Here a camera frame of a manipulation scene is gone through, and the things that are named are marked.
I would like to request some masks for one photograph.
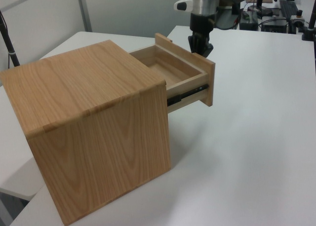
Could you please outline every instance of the cabinet top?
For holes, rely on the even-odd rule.
[[[0,79],[27,139],[165,85],[110,40],[1,72]]]

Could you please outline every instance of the white wall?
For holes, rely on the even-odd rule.
[[[21,64],[38,60],[84,31],[78,0],[27,0],[2,13]],[[7,69],[7,56],[0,36],[0,71]]]
[[[189,25],[190,14],[174,11],[178,0],[86,0],[93,32],[167,36],[176,25]]]

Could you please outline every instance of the black stand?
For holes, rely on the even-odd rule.
[[[315,35],[314,35],[315,21],[316,21],[316,0],[314,2],[310,24],[308,25],[308,28],[304,31],[302,35],[302,40],[315,41]]]
[[[262,6],[262,1],[263,0],[257,0],[257,4],[248,7],[248,11],[256,11],[258,17],[260,17],[261,19],[263,16],[273,16],[273,12],[270,8]]]
[[[18,60],[18,58],[17,58],[17,56],[15,54],[13,45],[11,43],[11,39],[10,39],[9,34],[8,34],[8,30],[5,27],[5,23],[3,21],[1,13],[0,13],[0,32],[2,34],[2,37],[3,37],[4,43],[6,45],[6,48],[8,49],[8,52],[9,52],[9,55],[11,57],[12,63],[14,64],[15,67],[19,66],[20,65],[19,60]]]

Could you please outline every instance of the electronic equipment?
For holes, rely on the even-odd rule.
[[[258,31],[258,15],[255,11],[243,11],[239,23],[240,30]]]
[[[293,1],[280,0],[281,12],[286,19],[290,19],[292,15],[296,15],[298,8]]]
[[[288,22],[284,17],[262,17],[261,31],[272,33],[286,33]]]

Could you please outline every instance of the wood grain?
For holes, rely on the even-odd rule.
[[[165,83],[111,41],[10,69],[0,79],[27,139]]]
[[[165,85],[28,143],[69,225],[170,169]]]
[[[213,104],[213,89],[214,89],[214,75],[215,75],[215,63],[211,62],[208,59],[196,54],[190,53],[187,50],[175,45],[172,41],[161,34],[155,35],[156,46],[167,50],[171,55],[177,58],[183,59],[188,64],[192,65],[197,69],[202,69],[208,73],[208,95],[207,98],[202,101],[208,105],[212,106]]]

